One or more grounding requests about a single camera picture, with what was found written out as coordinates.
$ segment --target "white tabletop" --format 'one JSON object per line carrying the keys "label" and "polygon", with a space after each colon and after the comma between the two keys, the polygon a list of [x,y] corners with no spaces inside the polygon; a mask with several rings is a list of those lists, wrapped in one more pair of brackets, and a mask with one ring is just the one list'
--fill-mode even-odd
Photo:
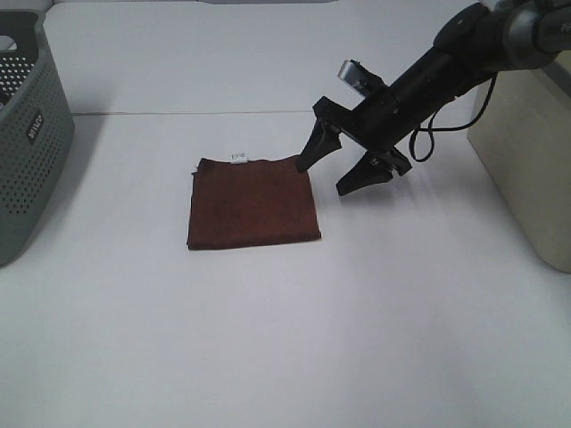
{"label": "white tabletop", "polygon": [[[439,135],[433,159],[405,177],[339,198],[335,182],[362,155],[344,139],[310,171],[320,241],[186,247],[198,161],[238,149],[251,159],[299,152],[310,106],[355,96],[336,81],[340,61],[360,57],[391,81],[424,52],[418,34],[429,45],[460,8],[428,3],[274,6],[286,23],[309,24],[321,6],[330,18],[347,12],[336,25],[314,23],[326,51],[298,71],[256,35],[266,26],[264,35],[294,37],[299,50],[287,45],[288,56],[313,61],[308,26],[281,38],[269,6],[131,4],[124,28],[140,25],[143,36],[117,45],[109,33],[97,42],[96,30],[122,25],[128,4],[55,6],[46,29],[72,108],[103,114],[75,117],[45,215],[0,270],[0,427],[568,428],[571,278],[535,255],[463,133]],[[349,30],[398,22],[414,23],[411,32],[366,39],[367,48]],[[195,34],[188,49],[204,62],[213,37],[223,45],[220,28],[232,29],[228,49],[211,56],[209,72],[189,67],[182,35]],[[153,78],[157,64],[131,67],[149,46],[172,62],[161,48],[170,43],[149,31],[181,36],[181,67],[166,78]],[[338,32],[350,40],[327,50]],[[402,50],[387,47],[395,41]],[[256,90],[241,87],[248,73],[234,72],[235,57],[260,64]],[[280,79],[261,78],[280,64]],[[441,123],[466,119],[463,103]],[[300,111],[249,112],[285,110]]]}

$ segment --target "basket hole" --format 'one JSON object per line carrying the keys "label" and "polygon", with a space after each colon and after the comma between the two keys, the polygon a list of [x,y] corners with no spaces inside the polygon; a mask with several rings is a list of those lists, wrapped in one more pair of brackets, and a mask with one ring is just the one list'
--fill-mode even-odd
{"label": "basket hole", "polygon": [[18,45],[13,38],[10,36],[0,36],[0,50],[3,51],[15,51],[18,49]]}

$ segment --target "beige box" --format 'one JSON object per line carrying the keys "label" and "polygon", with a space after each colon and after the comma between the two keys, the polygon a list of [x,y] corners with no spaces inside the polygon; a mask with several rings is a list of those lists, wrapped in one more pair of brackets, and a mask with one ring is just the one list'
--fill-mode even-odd
{"label": "beige box", "polygon": [[[539,255],[571,273],[571,54],[500,73],[468,138]],[[480,87],[475,111],[488,90]]]}

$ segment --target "black cable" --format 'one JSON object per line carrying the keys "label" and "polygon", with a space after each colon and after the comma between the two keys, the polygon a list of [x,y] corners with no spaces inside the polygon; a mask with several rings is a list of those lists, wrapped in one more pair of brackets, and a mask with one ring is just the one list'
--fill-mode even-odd
{"label": "black cable", "polygon": [[[478,122],[482,118],[482,116],[484,115],[485,109],[488,107],[488,104],[490,103],[490,99],[492,99],[492,92],[493,92],[493,89],[496,85],[497,77],[498,77],[498,75],[496,74],[492,78],[492,82],[490,83],[490,88],[488,89],[488,93],[485,96],[484,103],[482,104],[482,108],[480,109],[478,114],[472,120],[470,120],[466,125],[462,125],[461,127],[452,127],[452,128],[433,128],[434,119],[436,118],[436,115],[439,113],[439,111],[441,110],[442,107],[440,109],[438,109],[432,115],[432,118],[428,122],[427,128],[422,128],[420,125],[418,125],[418,127],[414,130],[414,132],[410,136],[410,140],[409,140],[409,150],[410,150],[410,156],[412,157],[412,159],[414,159],[416,162],[426,162],[426,161],[428,161],[428,159],[430,159],[430,157],[432,156],[432,153],[434,152],[434,146],[435,146],[434,132],[461,131],[463,129],[470,128],[472,125],[474,125],[476,122]],[[419,158],[417,158],[416,143],[417,143],[418,133],[421,131],[427,132],[428,136],[430,137],[430,150],[428,151],[428,154],[424,158],[419,159]]]}

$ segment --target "white table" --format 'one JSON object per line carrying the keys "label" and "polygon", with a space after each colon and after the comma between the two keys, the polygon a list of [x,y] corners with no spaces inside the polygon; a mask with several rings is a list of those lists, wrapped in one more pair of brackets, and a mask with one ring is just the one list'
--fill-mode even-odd
{"label": "white table", "polygon": [[322,240],[189,251],[200,158],[283,158],[312,114],[229,95],[216,110],[242,113],[109,114],[141,107],[115,78],[114,107],[76,116],[46,214],[0,270],[0,426],[568,427],[571,278],[534,254],[465,135],[340,199],[361,156],[343,140],[310,171]]}

